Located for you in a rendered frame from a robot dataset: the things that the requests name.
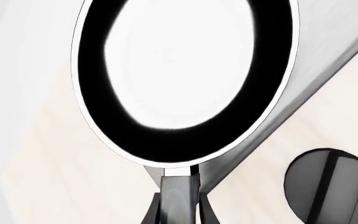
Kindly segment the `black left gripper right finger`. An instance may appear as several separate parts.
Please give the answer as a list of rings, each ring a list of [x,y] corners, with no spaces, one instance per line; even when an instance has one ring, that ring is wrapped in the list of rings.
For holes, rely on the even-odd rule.
[[[199,193],[199,208],[201,224],[219,224],[205,192]]]

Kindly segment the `round black stove knob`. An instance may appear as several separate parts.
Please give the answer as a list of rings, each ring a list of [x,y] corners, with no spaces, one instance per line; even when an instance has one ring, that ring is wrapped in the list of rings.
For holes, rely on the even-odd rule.
[[[306,151],[288,166],[283,188],[304,224],[358,224],[358,157],[353,154]]]

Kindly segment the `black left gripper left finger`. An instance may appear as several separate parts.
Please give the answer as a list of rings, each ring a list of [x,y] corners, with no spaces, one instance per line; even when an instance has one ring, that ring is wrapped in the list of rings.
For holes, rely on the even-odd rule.
[[[160,193],[155,193],[142,222],[140,224],[160,224]]]

